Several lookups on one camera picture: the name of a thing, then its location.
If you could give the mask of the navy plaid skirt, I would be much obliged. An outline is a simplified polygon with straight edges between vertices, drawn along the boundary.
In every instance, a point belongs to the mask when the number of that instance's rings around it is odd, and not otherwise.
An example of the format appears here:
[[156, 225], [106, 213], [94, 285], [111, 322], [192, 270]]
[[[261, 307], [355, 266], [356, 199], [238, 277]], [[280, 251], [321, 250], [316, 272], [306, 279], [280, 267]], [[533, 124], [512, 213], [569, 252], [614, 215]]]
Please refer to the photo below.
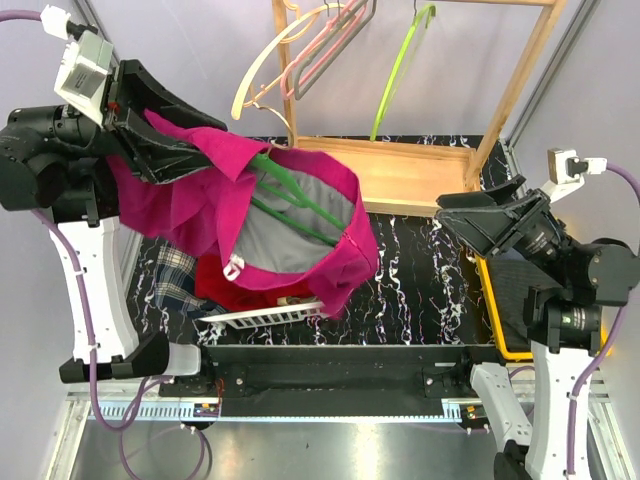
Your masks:
[[228, 313], [214, 301], [197, 297], [195, 280], [196, 259], [170, 244], [162, 245], [154, 276], [156, 306], [190, 319]]

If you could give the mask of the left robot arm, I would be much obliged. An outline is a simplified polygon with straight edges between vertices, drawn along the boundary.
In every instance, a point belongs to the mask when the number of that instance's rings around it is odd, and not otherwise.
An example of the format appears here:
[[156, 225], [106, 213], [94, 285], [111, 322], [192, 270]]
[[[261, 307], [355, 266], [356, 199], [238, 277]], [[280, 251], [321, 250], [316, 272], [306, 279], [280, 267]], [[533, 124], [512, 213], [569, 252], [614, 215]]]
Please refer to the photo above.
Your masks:
[[215, 386], [200, 348], [164, 333], [139, 334], [126, 306], [116, 237], [121, 213], [107, 160], [163, 185], [202, 170], [194, 146], [157, 132], [148, 112], [183, 127], [221, 122], [164, 88], [137, 60], [116, 67], [61, 68], [62, 103], [16, 109], [1, 132], [1, 204], [42, 216], [61, 259], [74, 321], [66, 384], [181, 376], [196, 396]]

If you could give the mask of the green hanger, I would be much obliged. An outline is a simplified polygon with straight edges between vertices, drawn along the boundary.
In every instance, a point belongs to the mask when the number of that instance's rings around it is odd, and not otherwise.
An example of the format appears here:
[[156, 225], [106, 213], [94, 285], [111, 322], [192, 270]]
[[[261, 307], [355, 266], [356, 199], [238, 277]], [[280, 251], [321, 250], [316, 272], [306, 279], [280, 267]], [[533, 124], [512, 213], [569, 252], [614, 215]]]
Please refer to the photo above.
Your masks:
[[[320, 218], [324, 219], [326, 222], [337, 228], [340, 232], [343, 232], [346, 229], [346, 225], [341, 222], [338, 218], [333, 216], [327, 210], [323, 209], [318, 204], [314, 203], [301, 188], [296, 179], [282, 166], [277, 164], [274, 160], [271, 159], [269, 152], [273, 149], [284, 149], [286, 147], [279, 145], [277, 143], [271, 143], [271, 146], [267, 149], [266, 153], [258, 153], [256, 154], [250, 161], [249, 165], [257, 171], [262, 171], [265, 174], [270, 175], [274, 179], [276, 179], [279, 184], [283, 187], [282, 190], [277, 189], [276, 187], [272, 187], [263, 181], [259, 181], [257, 186], [271, 192], [275, 196], [287, 201], [291, 205], [294, 205], [298, 208], [309, 209], [313, 213], [315, 213]], [[257, 206], [263, 212], [268, 213], [270, 216], [279, 219], [281, 222], [288, 224], [289, 226], [297, 229], [303, 233], [307, 233], [312, 237], [322, 241], [323, 243], [329, 246], [335, 246], [338, 241], [331, 239], [325, 234], [320, 232], [316, 232], [309, 227], [306, 227], [299, 222], [286, 217], [284, 214], [276, 212], [271, 207], [262, 203], [258, 199], [253, 199], [252, 204]]]

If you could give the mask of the white plastic laundry basket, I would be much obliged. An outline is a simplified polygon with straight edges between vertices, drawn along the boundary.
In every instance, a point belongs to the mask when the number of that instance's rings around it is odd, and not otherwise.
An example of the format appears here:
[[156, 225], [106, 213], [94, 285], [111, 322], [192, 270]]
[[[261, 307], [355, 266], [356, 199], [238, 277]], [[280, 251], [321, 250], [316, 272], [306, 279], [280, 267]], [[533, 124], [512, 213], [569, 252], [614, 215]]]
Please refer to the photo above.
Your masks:
[[272, 327], [305, 321], [309, 317], [328, 318], [322, 302], [307, 302], [198, 318], [199, 322], [219, 324], [236, 330]]

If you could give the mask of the cream plastic hanger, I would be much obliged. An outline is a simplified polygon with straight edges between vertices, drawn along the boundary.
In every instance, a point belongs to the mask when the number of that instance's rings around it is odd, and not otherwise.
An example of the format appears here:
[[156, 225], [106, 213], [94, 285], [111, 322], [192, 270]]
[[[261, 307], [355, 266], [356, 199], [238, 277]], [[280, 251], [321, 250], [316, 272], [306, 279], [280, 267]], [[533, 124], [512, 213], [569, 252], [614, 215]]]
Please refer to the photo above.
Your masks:
[[[353, 9], [352, 5], [352, 2], [327, 2], [307, 12], [302, 12], [300, 6], [293, 1], [273, 1], [272, 10], [276, 36], [258, 54], [244, 74], [232, 102], [232, 118], [239, 120], [245, 109], [254, 107], [273, 113], [290, 129], [293, 124], [293, 80], [291, 79], [293, 70], [302, 63], [303, 59], [318, 51], [320, 43], [337, 27], [338, 21]], [[314, 26], [321, 13], [329, 14], [325, 26], [295, 58], [292, 58], [290, 45], [303, 37]], [[273, 52], [278, 54], [280, 73], [270, 82], [256, 87], [254, 81], [263, 64]], [[281, 90], [284, 113], [260, 103], [275, 88]]]

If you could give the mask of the yellow-green hanger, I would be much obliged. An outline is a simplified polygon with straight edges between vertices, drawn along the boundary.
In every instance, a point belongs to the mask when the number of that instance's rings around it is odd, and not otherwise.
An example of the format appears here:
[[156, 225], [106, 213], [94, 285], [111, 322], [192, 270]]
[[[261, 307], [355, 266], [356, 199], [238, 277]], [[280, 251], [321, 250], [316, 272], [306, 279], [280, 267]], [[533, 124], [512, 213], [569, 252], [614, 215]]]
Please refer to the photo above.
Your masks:
[[379, 129], [392, 105], [400, 84], [409, 71], [426, 32], [436, 15], [437, 8], [434, 3], [427, 3], [420, 10], [414, 9], [412, 23], [405, 34], [382, 93], [369, 134], [370, 141], [376, 140]]

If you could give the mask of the red dress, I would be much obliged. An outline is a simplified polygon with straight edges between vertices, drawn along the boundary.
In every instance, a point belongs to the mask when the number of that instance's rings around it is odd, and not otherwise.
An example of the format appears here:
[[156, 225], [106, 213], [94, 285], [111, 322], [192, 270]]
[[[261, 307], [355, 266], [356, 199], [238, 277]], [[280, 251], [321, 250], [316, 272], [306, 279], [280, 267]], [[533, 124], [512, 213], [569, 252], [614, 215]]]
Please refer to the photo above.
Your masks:
[[238, 286], [223, 275], [220, 258], [215, 255], [205, 255], [196, 261], [195, 295], [212, 300], [231, 312], [278, 307], [278, 297], [316, 297], [305, 281], [263, 291]]

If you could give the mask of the magenta dress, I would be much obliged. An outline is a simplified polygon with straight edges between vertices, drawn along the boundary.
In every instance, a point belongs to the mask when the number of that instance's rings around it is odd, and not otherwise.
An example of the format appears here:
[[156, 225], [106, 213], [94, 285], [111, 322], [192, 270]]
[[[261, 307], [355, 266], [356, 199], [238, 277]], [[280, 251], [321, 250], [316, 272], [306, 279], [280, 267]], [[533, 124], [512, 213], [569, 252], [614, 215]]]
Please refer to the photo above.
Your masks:
[[[256, 154], [267, 152], [268, 143], [210, 127], [180, 128], [147, 114], [153, 127], [191, 141], [212, 165], [172, 183], [152, 184], [136, 177], [123, 158], [109, 156], [120, 220], [131, 230], [161, 237], [194, 257], [218, 256], [226, 279], [249, 290], [305, 281], [330, 315], [338, 314], [353, 291], [376, 273], [377, 241], [359, 179], [338, 160], [297, 148], [269, 152], [314, 203], [346, 225], [343, 232], [257, 186], [263, 181], [283, 189], [249, 165]], [[294, 229], [253, 205], [253, 199], [338, 243], [329, 246]]]

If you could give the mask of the pastel floral skirt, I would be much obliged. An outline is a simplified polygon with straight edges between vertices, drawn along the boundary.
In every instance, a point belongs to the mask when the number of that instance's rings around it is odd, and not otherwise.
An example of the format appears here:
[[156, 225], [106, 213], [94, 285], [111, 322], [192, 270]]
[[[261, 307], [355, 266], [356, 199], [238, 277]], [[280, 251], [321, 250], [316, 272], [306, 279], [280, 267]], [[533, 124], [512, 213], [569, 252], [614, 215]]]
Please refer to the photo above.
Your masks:
[[285, 296], [278, 297], [276, 299], [277, 306], [294, 306], [301, 304], [315, 303], [318, 299], [316, 297], [297, 297], [297, 296]]

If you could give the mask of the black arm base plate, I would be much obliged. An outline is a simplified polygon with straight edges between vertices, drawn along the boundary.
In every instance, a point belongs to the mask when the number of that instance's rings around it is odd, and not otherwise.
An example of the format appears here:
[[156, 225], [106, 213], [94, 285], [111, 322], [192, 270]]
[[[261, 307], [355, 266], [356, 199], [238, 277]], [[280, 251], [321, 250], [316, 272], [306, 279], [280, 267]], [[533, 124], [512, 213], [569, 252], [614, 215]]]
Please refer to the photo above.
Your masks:
[[219, 394], [225, 420], [423, 421], [447, 417], [444, 399], [475, 399], [470, 373], [503, 365], [491, 346], [258, 346], [207, 350], [213, 367], [202, 380], [179, 380], [163, 397]]

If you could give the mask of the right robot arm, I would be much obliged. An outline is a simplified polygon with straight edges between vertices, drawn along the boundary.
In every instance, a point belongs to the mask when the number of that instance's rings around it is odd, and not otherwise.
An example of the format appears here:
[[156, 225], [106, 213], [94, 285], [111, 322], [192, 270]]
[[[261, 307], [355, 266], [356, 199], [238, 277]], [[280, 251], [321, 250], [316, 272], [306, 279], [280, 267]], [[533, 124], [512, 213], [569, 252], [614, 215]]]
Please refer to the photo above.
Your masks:
[[556, 283], [530, 287], [523, 306], [534, 417], [527, 418], [498, 363], [459, 366], [454, 384], [483, 403], [497, 448], [494, 478], [587, 479], [588, 390], [618, 331], [601, 336], [602, 310], [627, 305], [639, 283], [639, 257], [618, 240], [580, 243], [552, 215], [552, 203], [582, 187], [582, 177], [549, 180], [513, 199], [523, 182], [518, 175], [490, 190], [442, 195], [436, 218], [480, 257], [515, 250]]

